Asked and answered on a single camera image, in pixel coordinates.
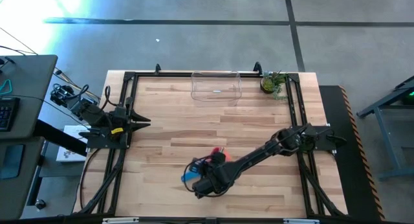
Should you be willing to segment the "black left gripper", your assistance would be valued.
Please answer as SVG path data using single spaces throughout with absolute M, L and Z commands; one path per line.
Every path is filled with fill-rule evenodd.
M 131 123 L 131 130 L 129 129 L 129 124 L 131 119 L 135 122 Z M 127 138 L 131 137 L 131 132 L 136 130 L 146 128 L 150 126 L 150 123 L 141 123 L 141 122 L 151 122 L 150 119 L 143 117 L 136 113 L 133 109 L 131 110 L 131 98 L 126 98 L 125 104 L 118 104 L 112 112 L 112 124 L 111 127 L 111 138 L 120 139 L 122 135 L 125 135 Z

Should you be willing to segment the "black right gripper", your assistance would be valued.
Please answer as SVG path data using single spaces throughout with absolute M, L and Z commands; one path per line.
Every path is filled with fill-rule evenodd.
M 226 161 L 226 155 L 220 152 L 207 156 L 201 164 L 201 178 L 192 185 L 196 197 L 222 196 L 234 185 L 240 167 L 241 159 Z

